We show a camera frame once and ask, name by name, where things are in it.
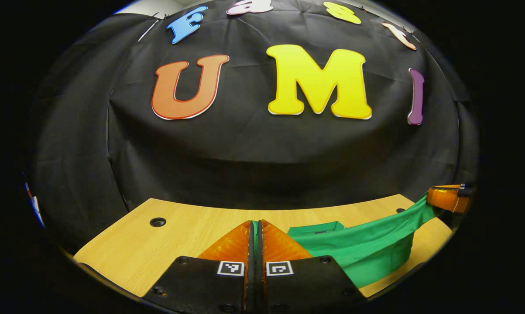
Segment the yellow letter m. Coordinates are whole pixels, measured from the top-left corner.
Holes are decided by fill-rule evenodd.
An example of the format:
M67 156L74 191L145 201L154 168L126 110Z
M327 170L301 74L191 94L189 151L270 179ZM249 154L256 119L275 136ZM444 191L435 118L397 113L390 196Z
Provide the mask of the yellow letter m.
M363 63L365 57L357 52L336 49L321 69L311 56L296 44L278 44L266 50L276 59L276 99L268 104L274 115L298 115L304 104L297 98L297 85L312 110L324 111L334 87L338 86L338 99L331 106L337 117L369 119L371 108L365 96Z

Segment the green towel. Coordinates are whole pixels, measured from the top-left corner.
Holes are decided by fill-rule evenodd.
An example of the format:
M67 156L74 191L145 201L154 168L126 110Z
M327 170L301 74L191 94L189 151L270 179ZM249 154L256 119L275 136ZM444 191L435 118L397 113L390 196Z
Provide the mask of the green towel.
M414 232L442 212L426 200L427 193L406 211L359 226L331 229L334 223L342 225L324 223L290 228L288 235L312 256L334 257L352 282L363 287L392 273L410 258Z

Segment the wooden table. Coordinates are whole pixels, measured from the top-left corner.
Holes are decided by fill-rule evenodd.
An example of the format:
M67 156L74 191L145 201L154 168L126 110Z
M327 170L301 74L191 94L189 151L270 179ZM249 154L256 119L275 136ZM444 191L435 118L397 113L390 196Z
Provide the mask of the wooden table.
M149 199L97 235L75 255L77 262L88 264L122 288L144 296L149 288L179 256L197 257L213 242L246 220L265 219L284 232L290 227L339 221L352 227L386 216L397 208L409 208L412 201L393 195L334 207L264 210L212 208ZM149 222L166 219L162 227ZM450 237L452 231L434 218L415 232L410 259L381 280L360 288L372 296L417 264L432 257Z

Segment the black fabric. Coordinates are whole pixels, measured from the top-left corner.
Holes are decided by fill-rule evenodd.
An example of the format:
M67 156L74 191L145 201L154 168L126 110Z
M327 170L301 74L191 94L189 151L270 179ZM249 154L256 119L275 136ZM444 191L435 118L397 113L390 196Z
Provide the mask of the black fabric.
M477 168L474 114L454 99L435 57L408 34L404 46L374 14L338 20L316 0L273 1L261 14L227 16L233 0L214 0L200 28L171 44L166 27L191 7L155 22L116 14L61 57L34 106L39 126L31 189L44 211L79 245L149 198L193 205L294 209L343 205L401 193L416 201L435 184L467 183ZM335 117L330 105L275 116L276 62L266 49L298 44L320 65L339 48L365 56L369 120ZM198 59L226 54L218 94L193 119L152 112L156 70L188 61L176 97L198 90ZM410 126L408 68L424 75L424 122ZM108 125L107 146L105 127Z

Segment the orange letter u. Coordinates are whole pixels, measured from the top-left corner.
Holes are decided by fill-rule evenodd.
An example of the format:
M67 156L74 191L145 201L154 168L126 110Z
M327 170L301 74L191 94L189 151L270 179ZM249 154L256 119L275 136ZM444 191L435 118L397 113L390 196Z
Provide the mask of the orange letter u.
M161 119L189 119L206 111L216 98L220 68L229 61L227 55L205 56L198 59L197 64L202 66L200 85L195 97L187 101L175 98L177 82L181 71L189 65L186 61L173 62L157 69L158 76L154 94L152 96L152 109Z

